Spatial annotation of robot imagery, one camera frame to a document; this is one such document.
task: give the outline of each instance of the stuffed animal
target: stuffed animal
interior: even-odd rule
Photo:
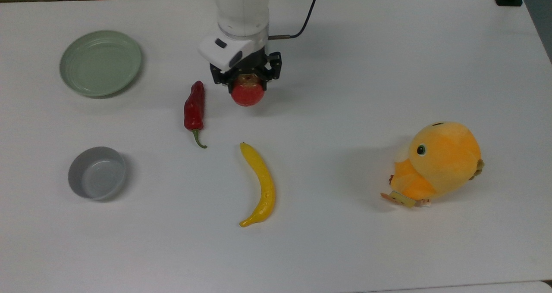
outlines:
[[[381,197],[407,207],[454,191],[479,175],[485,164],[466,126],[438,122],[423,128],[395,157],[393,191]]]

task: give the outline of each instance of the yellow banana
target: yellow banana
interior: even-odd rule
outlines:
[[[266,164],[264,164],[263,158],[257,153],[257,151],[249,144],[240,143],[240,150],[243,158],[253,168],[259,178],[260,183],[260,200],[253,213],[247,219],[240,223],[242,228],[246,228],[251,224],[262,222],[266,220],[274,209],[274,202],[276,200],[276,193],[274,191],[274,182],[268,172]]]

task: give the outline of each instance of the green plate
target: green plate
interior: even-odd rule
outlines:
[[[79,94],[100,97],[126,87],[140,70],[140,47],[121,32],[91,32],[71,43],[61,57],[61,78]]]

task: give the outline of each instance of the bowl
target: bowl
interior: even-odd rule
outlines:
[[[121,191],[126,165],[121,154],[108,147],[82,152],[69,168],[69,186],[80,197],[104,200]]]

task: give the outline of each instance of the red apple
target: red apple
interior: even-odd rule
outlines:
[[[257,104],[264,96],[262,80],[256,75],[240,75],[233,83],[232,99],[241,106]]]

